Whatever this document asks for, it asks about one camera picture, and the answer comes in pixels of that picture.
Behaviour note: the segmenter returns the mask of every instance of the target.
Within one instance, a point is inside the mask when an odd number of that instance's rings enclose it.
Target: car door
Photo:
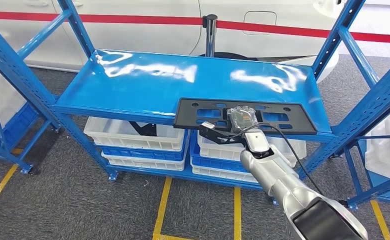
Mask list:
[[[51,0],[0,0],[0,34],[18,51],[49,23],[43,21],[48,14],[55,13]],[[30,66],[59,70],[77,69],[82,65],[79,52],[61,26],[25,62]]]
[[[110,23],[111,15],[200,17],[198,0],[74,0],[73,4],[98,49],[188,55],[200,37],[199,25]],[[55,8],[61,11],[58,4]],[[85,22],[85,15],[98,16],[95,22]],[[80,46],[72,29],[65,29]]]
[[[200,0],[202,15],[219,20],[330,30],[343,4],[338,0]],[[216,52],[249,58],[286,58],[317,55],[325,38],[217,29]],[[205,51],[200,42],[194,54]]]

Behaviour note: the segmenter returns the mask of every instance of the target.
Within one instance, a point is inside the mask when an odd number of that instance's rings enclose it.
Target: gray carpet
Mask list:
[[[380,76],[390,68],[390,58],[368,59]],[[55,94],[60,94],[75,75],[45,69],[34,72]],[[348,55],[340,56],[337,67],[319,88],[333,125],[368,90]],[[86,118],[73,119],[83,129]],[[307,152],[312,153],[316,147],[309,142]],[[354,150],[361,183],[368,188]],[[122,172],[117,182],[108,182],[106,174],[66,132],[46,131],[26,161],[35,163],[40,174],[16,172],[0,194],[0,240],[152,239],[164,177]],[[0,161],[0,180],[10,167]],[[326,161],[312,177],[330,198],[354,195],[344,158]],[[233,204],[231,187],[173,179],[161,233],[200,240],[233,239]],[[380,203],[380,208],[390,231],[390,204]],[[242,189],[241,211],[243,239],[288,239],[282,211],[263,192]],[[371,240],[383,239],[368,202],[354,214]]]

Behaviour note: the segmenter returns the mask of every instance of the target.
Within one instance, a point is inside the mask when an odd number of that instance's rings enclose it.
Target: stacked crates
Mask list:
[[[187,130],[156,125],[157,136],[145,136],[128,121],[89,117],[84,133],[93,138],[110,165],[174,171],[185,167]]]
[[[294,167],[297,159],[283,138],[267,137],[270,146],[282,154],[276,157],[287,159],[288,165]],[[298,157],[307,155],[306,142],[290,139]],[[194,174],[226,178],[238,181],[256,183],[255,178],[242,166],[240,161],[244,146],[241,143],[216,144],[202,136],[198,131],[190,135],[190,164]]]

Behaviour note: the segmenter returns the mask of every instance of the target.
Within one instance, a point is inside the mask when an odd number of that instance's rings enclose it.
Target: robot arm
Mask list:
[[[221,144],[232,143],[214,125],[203,123],[201,136]],[[264,191],[275,197],[298,240],[367,240],[363,225],[339,202],[305,185],[287,164],[287,159],[263,131],[250,129],[240,135],[246,150],[240,155],[242,165],[254,176]]]

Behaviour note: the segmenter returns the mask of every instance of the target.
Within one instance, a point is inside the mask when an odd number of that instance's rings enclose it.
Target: black mounting plate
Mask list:
[[[256,102],[185,98],[179,100],[173,126],[177,129],[198,129],[202,122],[215,124],[215,129],[229,132],[232,128],[227,110],[236,106],[255,109],[259,124],[270,124],[284,134],[315,135],[317,128],[299,103]],[[272,128],[260,127],[266,134],[276,134]]]

